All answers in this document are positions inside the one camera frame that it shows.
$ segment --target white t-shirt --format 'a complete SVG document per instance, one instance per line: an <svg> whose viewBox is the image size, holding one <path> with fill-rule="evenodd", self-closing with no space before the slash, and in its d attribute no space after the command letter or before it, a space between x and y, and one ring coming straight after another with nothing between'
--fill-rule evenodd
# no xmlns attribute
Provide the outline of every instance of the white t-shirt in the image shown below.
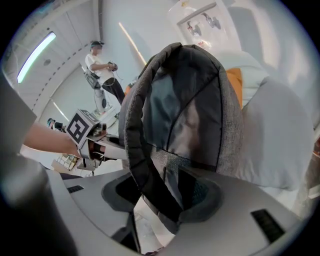
<svg viewBox="0 0 320 256"><path fill-rule="evenodd" d="M102 61L98 56L93 56L92 54L88 54L85 57L85 64L92 73L95 73L98 77L100 77L98 80L100 85L103 85L104 82L107 81L109 78L114 77L114 74L109 69L104 68L104 69L95 70L95 71L92 71L90 69L90 66L92 64L106 64L106 62Z"/></svg>

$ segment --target black vent slot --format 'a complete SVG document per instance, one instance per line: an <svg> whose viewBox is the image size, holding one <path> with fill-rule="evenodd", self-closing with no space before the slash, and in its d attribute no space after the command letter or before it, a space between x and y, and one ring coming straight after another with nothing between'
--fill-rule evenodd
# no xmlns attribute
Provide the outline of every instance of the black vent slot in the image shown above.
<svg viewBox="0 0 320 256"><path fill-rule="evenodd" d="M76 186L71 186L68 187L67 190L69 191L69 193L73 193L73 192L77 192L79 190L83 190L84 188L82 186L76 185Z"/></svg>
<svg viewBox="0 0 320 256"><path fill-rule="evenodd" d="M270 243L273 243L285 233L267 210L256 210L251 212L251 215Z"/></svg>

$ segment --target white ceiling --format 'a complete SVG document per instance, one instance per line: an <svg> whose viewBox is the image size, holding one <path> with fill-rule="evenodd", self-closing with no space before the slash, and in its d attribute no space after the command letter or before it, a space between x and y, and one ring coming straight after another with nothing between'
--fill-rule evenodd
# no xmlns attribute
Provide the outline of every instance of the white ceiling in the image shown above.
<svg viewBox="0 0 320 256"><path fill-rule="evenodd" d="M8 49L9 59L4 70L12 86L32 110L46 87L55 87L55 90L59 86L51 81L64 80L66 74L62 70L70 69L71 63L74 65L77 62L75 59L83 58L88 53L90 42L100 38L97 34L99 29L96 29L99 24L95 16L98 13L97 2L55 0L31 14L17 31ZM36 59L22 83L18 84L18 72L39 42L51 31L56 38Z"/></svg>

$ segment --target fluorescent light strip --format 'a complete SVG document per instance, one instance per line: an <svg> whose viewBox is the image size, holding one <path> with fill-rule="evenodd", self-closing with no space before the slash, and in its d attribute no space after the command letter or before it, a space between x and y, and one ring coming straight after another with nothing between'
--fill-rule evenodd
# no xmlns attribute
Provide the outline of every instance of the fluorescent light strip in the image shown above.
<svg viewBox="0 0 320 256"><path fill-rule="evenodd" d="M20 84L23 79L25 78L28 70L32 66L32 64L35 62L36 58L40 55L40 53L48 46L48 44L51 43L53 39L56 38L56 34L53 32L50 32L43 40L42 42L35 48L35 50L31 53L29 58L24 63L23 67L21 68L17 80Z"/></svg>
<svg viewBox="0 0 320 256"><path fill-rule="evenodd" d="M146 65L146 61L144 59L144 57L142 56L142 54L138 51L138 48L135 44L135 42L132 40L131 36L128 34L128 32L126 31L126 29L124 28L124 26L122 26L121 22L118 23L120 28L123 30L123 32L125 33L126 37L129 39L129 41L131 42L133 48L136 50L136 52L138 53L140 59L142 60L143 64Z"/></svg>
<svg viewBox="0 0 320 256"><path fill-rule="evenodd" d="M53 103L53 105L55 106L55 108L60 112L61 115L63 115L63 117L69 122L69 119L65 116L65 114L61 111L61 109L57 106L57 104L54 102L54 100L51 98L50 99Z"/></svg>

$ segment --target black fabric strap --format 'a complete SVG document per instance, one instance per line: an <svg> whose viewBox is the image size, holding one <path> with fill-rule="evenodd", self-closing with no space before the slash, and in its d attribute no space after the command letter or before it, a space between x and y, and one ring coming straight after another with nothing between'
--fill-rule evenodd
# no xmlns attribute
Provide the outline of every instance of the black fabric strap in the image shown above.
<svg viewBox="0 0 320 256"><path fill-rule="evenodd" d="M173 222L178 222L182 209L161 179L150 158L150 154L144 146L145 141L141 118L145 99L157 70L172 52L179 51L181 47L181 43L173 43L167 46L156 56L152 57L145 66L132 95L130 95L130 103L126 103L127 109L123 131L129 169L138 188L161 214Z"/></svg>

